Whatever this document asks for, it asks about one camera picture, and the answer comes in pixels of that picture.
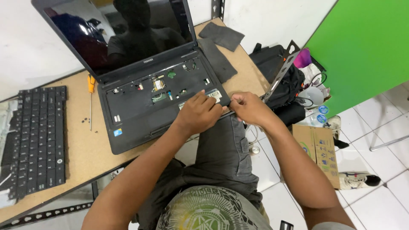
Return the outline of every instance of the touchpad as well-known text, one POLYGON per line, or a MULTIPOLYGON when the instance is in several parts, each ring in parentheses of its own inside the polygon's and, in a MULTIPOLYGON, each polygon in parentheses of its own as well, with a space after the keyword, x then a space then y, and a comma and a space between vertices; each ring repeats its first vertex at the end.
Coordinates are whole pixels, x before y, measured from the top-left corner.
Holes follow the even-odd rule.
POLYGON ((177 115, 173 106, 164 108, 149 115, 148 124, 151 129, 156 128, 173 121, 177 115))

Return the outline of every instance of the toshiba laptop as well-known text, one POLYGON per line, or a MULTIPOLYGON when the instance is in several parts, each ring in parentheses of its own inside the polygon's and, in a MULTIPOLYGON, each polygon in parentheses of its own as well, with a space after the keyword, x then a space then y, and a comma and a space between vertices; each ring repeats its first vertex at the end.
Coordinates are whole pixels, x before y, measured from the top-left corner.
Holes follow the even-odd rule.
POLYGON ((230 99, 198 47, 186 0, 32 0, 98 81, 112 149, 162 135, 201 90, 230 99))

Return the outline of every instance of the laptop bezel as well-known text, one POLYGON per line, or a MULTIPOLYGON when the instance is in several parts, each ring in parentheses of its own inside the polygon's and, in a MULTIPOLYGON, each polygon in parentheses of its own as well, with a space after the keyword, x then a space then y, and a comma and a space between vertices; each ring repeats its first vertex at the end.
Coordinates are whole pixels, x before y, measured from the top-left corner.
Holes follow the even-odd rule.
POLYGON ((69 3, 72 1, 73 0, 31 0, 31 4, 39 12, 39 14, 45 19, 48 25, 50 25, 50 27, 57 33, 60 39, 65 43, 65 45, 71 50, 71 52, 75 55, 75 57, 81 62, 81 64, 85 67, 85 69, 88 70, 88 72, 96 79, 98 83, 106 84, 112 81, 117 81, 120 78, 126 77, 126 73, 129 72, 129 70, 131 69, 134 72, 134 71, 148 68, 149 66, 152 66, 155 63, 162 62, 162 60, 172 58, 173 56, 175 56, 175 54, 180 54, 181 52, 184 52, 186 50, 192 50, 194 47, 198 46, 197 39, 196 39, 196 33, 194 30, 193 20, 192 20, 192 16, 190 13, 188 2, 187 0, 182 0, 185 11, 186 11, 186 17, 189 23, 190 33, 193 39, 192 42, 186 43, 182 46, 164 51, 160 54, 151 56, 147 59, 140 60, 138 62, 124 66, 122 68, 116 69, 114 71, 97 76, 95 72, 92 70, 92 68, 85 62, 85 60, 81 57, 81 55, 77 52, 77 50, 71 45, 68 39, 64 36, 61 30, 54 24, 54 22, 46 14, 44 10, 45 8, 48 8, 48 7, 54 7, 54 6, 64 4, 64 3, 69 3))

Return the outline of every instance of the cardboard box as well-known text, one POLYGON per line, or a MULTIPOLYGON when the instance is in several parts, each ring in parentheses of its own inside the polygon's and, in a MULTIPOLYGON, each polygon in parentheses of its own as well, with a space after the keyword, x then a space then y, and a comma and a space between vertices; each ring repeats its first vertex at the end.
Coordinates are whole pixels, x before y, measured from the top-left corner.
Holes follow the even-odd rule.
POLYGON ((340 189, 332 130, 294 124, 292 136, 325 173, 333 187, 340 189))

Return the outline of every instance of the green wall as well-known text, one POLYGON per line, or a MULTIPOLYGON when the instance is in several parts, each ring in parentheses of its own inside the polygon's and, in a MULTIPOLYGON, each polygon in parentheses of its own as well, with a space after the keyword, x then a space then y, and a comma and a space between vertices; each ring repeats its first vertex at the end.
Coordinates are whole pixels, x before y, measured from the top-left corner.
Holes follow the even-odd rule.
POLYGON ((328 117, 409 80, 408 43, 409 0, 339 0, 305 46, 327 70, 328 117))

